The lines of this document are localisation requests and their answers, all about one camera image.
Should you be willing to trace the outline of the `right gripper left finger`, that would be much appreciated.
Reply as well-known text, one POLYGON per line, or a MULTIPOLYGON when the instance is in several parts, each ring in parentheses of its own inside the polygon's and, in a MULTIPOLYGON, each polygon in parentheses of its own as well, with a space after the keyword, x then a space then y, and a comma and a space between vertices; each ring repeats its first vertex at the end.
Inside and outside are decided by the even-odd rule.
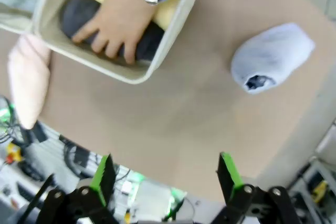
POLYGON ((108 208, 115 178, 112 157, 105 155, 90 185, 77 188, 69 194, 57 189, 51 190, 36 222, 77 223, 81 218, 89 218, 92 223, 117 223, 108 208))

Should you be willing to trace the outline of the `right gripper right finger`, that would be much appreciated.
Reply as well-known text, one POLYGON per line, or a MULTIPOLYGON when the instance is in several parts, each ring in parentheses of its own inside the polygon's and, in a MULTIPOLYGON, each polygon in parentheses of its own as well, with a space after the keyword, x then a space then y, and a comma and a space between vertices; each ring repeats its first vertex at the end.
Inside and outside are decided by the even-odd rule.
POLYGON ((265 224, 301 223, 284 187, 274 186, 264 191, 245 184, 228 153, 219 155, 217 176, 225 206, 215 217, 216 223, 243 223, 246 217, 255 217, 265 224))

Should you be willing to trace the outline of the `person's left hand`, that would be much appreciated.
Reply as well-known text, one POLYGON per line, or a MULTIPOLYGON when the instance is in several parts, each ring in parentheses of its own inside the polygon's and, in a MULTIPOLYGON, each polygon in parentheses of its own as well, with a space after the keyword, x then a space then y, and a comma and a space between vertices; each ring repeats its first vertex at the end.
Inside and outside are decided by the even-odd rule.
POLYGON ((104 0, 99 10, 72 37, 80 43, 96 33, 91 44, 94 52, 105 50, 109 58, 115 58, 124 46, 126 63, 135 63, 136 46, 157 7, 144 0, 104 0))

